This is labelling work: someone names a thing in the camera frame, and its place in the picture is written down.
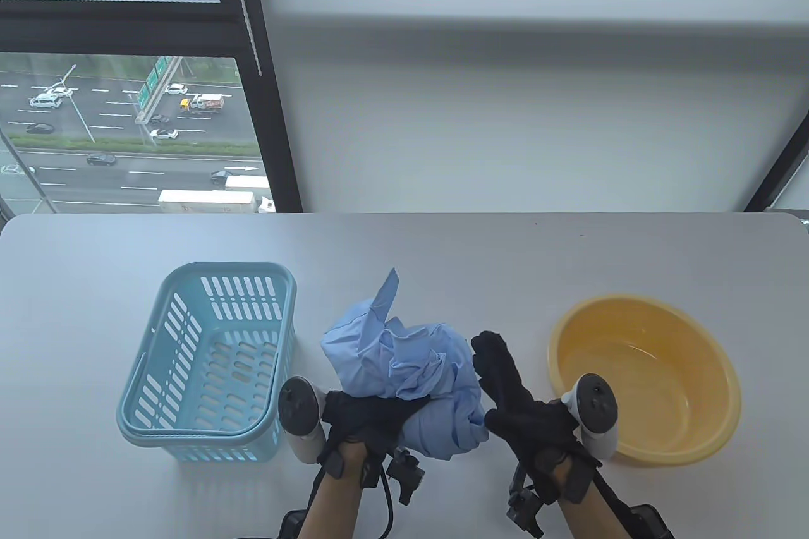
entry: cable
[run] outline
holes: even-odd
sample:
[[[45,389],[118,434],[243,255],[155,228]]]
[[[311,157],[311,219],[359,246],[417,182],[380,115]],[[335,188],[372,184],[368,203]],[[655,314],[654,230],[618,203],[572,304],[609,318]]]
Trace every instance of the cable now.
[[[393,499],[391,498],[391,488],[387,484],[387,476],[385,475],[384,471],[381,473],[382,476],[382,489],[385,491],[385,501],[387,501],[387,526],[385,527],[385,532],[379,537],[379,539],[387,539],[387,536],[390,534],[391,529],[393,528]]]

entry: white truck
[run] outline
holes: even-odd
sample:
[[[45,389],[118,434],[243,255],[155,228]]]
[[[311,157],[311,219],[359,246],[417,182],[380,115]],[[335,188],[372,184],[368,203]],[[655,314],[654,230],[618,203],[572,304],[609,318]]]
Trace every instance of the white truck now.
[[[158,199],[163,212],[258,212],[251,191],[163,190]]]
[[[271,195],[269,193],[269,180],[266,177],[251,174],[232,174],[225,181],[225,189],[228,191],[251,191],[256,196]]]
[[[219,94],[197,94],[179,102],[179,110],[189,114],[219,114],[225,106],[225,96]]]
[[[259,201],[258,212],[275,212],[275,203],[266,177],[251,174],[234,174],[225,181],[227,191],[251,191]]]

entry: black strap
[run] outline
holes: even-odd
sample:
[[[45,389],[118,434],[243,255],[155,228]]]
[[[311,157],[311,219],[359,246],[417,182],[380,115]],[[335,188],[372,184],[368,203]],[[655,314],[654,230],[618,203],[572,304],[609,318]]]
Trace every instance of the black strap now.
[[[632,539],[674,539],[655,508],[648,504],[630,508],[618,498],[598,472],[593,476],[593,484]],[[654,519],[650,519],[650,511],[654,514]]]

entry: grass median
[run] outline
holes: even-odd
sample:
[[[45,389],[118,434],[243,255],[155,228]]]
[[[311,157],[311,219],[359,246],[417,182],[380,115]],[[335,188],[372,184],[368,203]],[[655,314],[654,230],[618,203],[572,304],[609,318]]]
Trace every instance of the grass median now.
[[[8,135],[15,147],[51,149],[75,152],[110,152],[177,155],[228,155],[229,157],[260,157],[257,143],[196,143],[193,141],[158,141],[145,144],[139,138],[95,138],[95,143],[81,138],[52,135]]]

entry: black glove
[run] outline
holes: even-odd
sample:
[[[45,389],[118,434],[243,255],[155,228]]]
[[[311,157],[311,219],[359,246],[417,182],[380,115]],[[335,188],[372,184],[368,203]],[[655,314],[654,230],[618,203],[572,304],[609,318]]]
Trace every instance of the black glove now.
[[[564,498],[581,502],[601,462],[576,440],[573,432],[578,423],[573,415],[560,401],[534,401],[499,334],[483,331],[471,340],[471,348],[480,388],[497,406],[486,413],[485,426],[508,442],[546,504],[560,496],[551,473],[557,463],[570,456],[573,466]]]
[[[330,423],[332,428],[317,462],[326,464],[329,456],[346,441],[364,443],[369,455],[381,462],[399,444],[399,433],[405,421],[419,412],[428,401],[429,396],[401,400],[376,396],[355,398],[345,392],[329,392],[326,394],[323,420]]]

